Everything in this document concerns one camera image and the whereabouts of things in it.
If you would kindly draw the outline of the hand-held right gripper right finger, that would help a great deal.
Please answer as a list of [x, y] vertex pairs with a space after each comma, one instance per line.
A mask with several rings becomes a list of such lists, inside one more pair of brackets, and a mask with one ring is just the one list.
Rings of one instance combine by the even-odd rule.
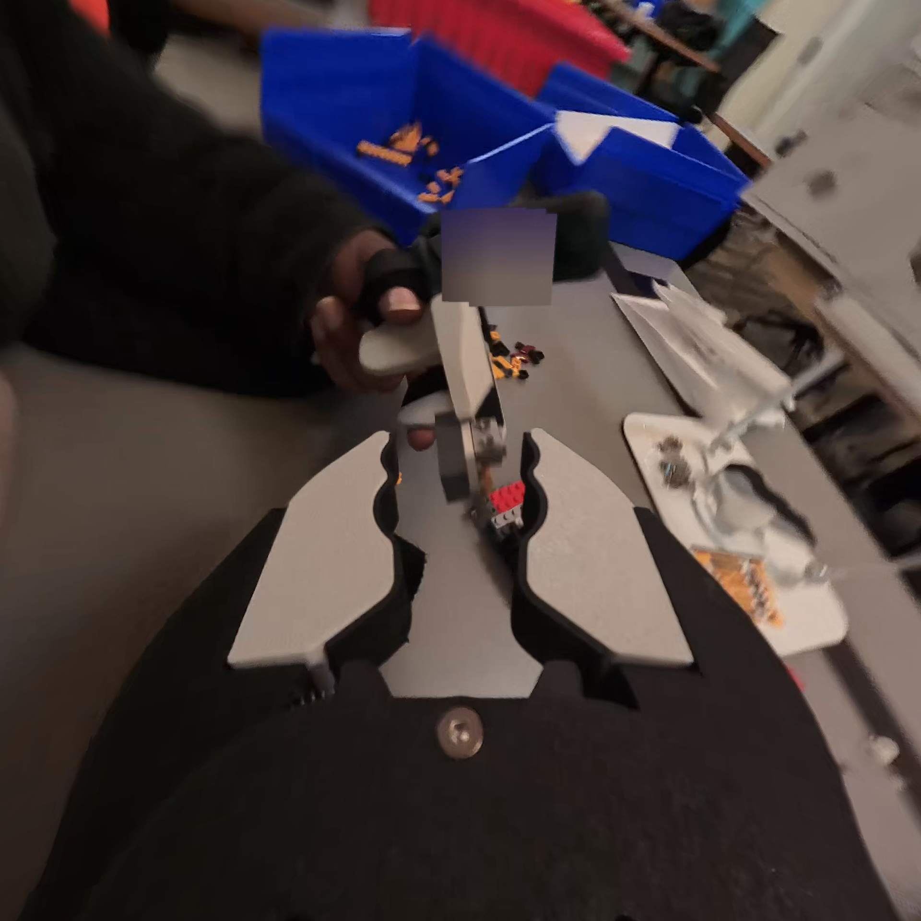
[[511, 604], [515, 639], [541, 663], [681, 669], [694, 661], [638, 509], [541, 428], [524, 433], [525, 486]]

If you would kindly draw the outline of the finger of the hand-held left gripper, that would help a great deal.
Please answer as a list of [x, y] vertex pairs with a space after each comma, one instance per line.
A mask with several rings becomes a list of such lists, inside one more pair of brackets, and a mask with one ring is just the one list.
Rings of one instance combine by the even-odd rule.
[[448, 392], [432, 392], [412, 401], [405, 401], [397, 416], [399, 425], [408, 432], [434, 432], [437, 421], [443, 416], [456, 419], [453, 402]]
[[447, 386], [435, 423], [469, 424], [479, 435], [506, 439], [506, 422], [479, 309], [436, 298], [431, 317]]

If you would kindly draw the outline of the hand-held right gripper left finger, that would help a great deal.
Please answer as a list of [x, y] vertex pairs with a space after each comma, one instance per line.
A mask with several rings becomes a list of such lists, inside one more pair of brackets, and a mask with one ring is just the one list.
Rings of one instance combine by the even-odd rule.
[[227, 663], [384, 665], [408, 643], [425, 553], [397, 533], [395, 439], [378, 431], [286, 507]]

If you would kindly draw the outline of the toy brick car model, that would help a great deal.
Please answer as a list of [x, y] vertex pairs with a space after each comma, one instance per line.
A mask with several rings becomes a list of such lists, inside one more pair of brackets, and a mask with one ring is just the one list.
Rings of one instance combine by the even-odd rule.
[[519, 480], [479, 497], [472, 507], [478, 532], [503, 552], [516, 550], [523, 534], [526, 488]]

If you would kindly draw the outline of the orange bricks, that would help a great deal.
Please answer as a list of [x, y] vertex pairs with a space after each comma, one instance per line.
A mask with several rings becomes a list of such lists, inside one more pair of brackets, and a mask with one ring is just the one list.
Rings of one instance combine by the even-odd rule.
[[416, 200], [440, 208], [455, 200], [465, 172], [460, 165], [448, 164], [438, 138], [421, 121], [409, 121], [377, 143], [359, 140], [354, 154], [414, 176], [421, 184]]

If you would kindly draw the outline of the blue plastic bin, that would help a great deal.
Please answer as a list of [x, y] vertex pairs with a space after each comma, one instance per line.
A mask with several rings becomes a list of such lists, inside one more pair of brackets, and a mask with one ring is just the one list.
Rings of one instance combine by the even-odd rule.
[[749, 178], [694, 125], [598, 77], [559, 63], [537, 102], [550, 110], [677, 121], [672, 149], [611, 132], [581, 165], [555, 128], [531, 170], [542, 196], [599, 192], [610, 207], [610, 241], [674, 261], [684, 260], [736, 212]]
[[412, 242], [442, 208], [421, 184], [354, 154], [409, 121], [435, 135], [464, 177], [448, 210], [512, 202], [552, 137], [552, 116], [455, 52], [400, 30], [274, 31], [260, 47], [264, 139], [332, 181], [397, 236]]

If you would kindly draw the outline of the person's left forearm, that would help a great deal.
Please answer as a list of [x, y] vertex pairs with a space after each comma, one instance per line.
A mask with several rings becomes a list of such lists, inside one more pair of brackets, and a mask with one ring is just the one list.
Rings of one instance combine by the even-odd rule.
[[334, 385], [308, 317], [340, 248], [382, 228], [68, 2], [2, 2], [1, 63], [3, 351], [241, 395]]

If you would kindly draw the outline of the grey desk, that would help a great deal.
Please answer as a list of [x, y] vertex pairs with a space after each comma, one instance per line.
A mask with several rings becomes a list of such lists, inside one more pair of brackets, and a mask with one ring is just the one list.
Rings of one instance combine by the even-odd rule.
[[[252, 61], [173, 39], [157, 76], [224, 124], [254, 130]], [[545, 428], [651, 507], [621, 424], [678, 404], [605, 277], [564, 285], [554, 306], [496, 311], [504, 336], [546, 362], [503, 394], [512, 438]], [[225, 396], [6, 352], [18, 405], [2, 529], [2, 919], [40, 877], [87, 743], [168, 616], [271, 508], [329, 460], [385, 428], [395, 395], [340, 401]], [[908, 767], [885, 768], [870, 737], [919, 763], [919, 609], [795, 430], [756, 430], [766, 479], [812, 524], [839, 591], [849, 644], [793, 659], [823, 727], [869, 851], [900, 914], [919, 919], [919, 807]], [[433, 459], [401, 449], [401, 532], [428, 555], [411, 639], [386, 666], [393, 691], [516, 697], [539, 667], [514, 641], [508, 581], [457, 507]], [[846, 665], [877, 678], [889, 713], [859, 697]]]

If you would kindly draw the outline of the wooden background desk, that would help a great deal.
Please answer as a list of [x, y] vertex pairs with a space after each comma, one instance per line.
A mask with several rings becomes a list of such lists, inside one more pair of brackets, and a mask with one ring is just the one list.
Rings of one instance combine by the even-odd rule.
[[680, 59], [691, 63], [693, 66], [701, 67], [709, 73], [720, 73], [720, 66], [703, 52], [697, 52], [686, 44], [666, 32], [655, 21], [645, 14], [642, 14], [627, 3], [621, 1], [598, 1], [605, 15], [612, 17], [614, 21], [622, 24], [629, 29], [634, 29], [651, 40], [658, 42], [664, 48], [670, 49]]

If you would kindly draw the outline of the person's left hand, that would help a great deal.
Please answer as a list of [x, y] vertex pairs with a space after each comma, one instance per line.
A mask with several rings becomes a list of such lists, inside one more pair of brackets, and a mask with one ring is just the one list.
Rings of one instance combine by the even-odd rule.
[[340, 390], [389, 393], [402, 382], [402, 375], [374, 376], [362, 368], [359, 347], [363, 326], [354, 312], [366, 264], [378, 252], [394, 248], [390, 239], [372, 229], [349, 239], [333, 259], [320, 286], [323, 297], [309, 314], [307, 324], [318, 363]]

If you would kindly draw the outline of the clear bag of dark parts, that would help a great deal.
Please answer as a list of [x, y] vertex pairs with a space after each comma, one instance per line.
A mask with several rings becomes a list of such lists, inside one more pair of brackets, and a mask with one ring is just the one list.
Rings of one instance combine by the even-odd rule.
[[667, 490], [688, 491], [696, 480], [697, 445], [674, 433], [663, 435], [655, 445], [656, 467]]

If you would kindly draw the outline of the orange striped sticker sheet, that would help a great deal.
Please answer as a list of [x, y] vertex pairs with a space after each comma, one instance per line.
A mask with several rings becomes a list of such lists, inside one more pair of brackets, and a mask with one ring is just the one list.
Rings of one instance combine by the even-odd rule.
[[693, 548], [691, 553], [755, 626], [778, 630], [785, 625], [763, 560], [704, 548]]

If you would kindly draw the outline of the loose grey wedge black edge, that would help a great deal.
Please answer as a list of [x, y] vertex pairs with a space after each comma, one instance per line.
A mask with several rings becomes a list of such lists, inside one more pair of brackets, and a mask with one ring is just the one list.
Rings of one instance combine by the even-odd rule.
[[782, 526], [809, 547], [816, 545], [811, 524], [774, 490], [754, 467], [730, 463], [714, 472], [707, 486], [712, 522], [724, 534], [754, 533]]

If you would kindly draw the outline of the white stand with wooden board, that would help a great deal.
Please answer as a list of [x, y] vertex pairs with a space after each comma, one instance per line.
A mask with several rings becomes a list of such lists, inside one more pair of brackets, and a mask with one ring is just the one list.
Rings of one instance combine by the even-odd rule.
[[[868, 90], [810, 132], [747, 192], [751, 207], [817, 262], [837, 292], [820, 295], [819, 319], [909, 410], [919, 413], [919, 86]], [[792, 410], [807, 386], [842, 360], [827, 347], [817, 364], [790, 377]], [[623, 432], [655, 510], [689, 551], [726, 551], [763, 560], [785, 619], [757, 627], [781, 657], [842, 642], [847, 617], [832, 575], [782, 526], [724, 534], [712, 522], [710, 476], [730, 463], [762, 473], [743, 445], [759, 406], [725, 428], [681, 416], [631, 413]], [[697, 445], [693, 489], [665, 489], [655, 445], [674, 433]]]

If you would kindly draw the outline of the white paper sheet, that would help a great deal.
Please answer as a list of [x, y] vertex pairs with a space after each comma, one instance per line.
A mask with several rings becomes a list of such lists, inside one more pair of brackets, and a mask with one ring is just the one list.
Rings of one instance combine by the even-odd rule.
[[672, 149], [681, 124], [677, 121], [644, 119], [574, 110], [558, 110], [555, 134], [570, 159], [578, 165], [613, 131], [628, 133], [658, 146]]

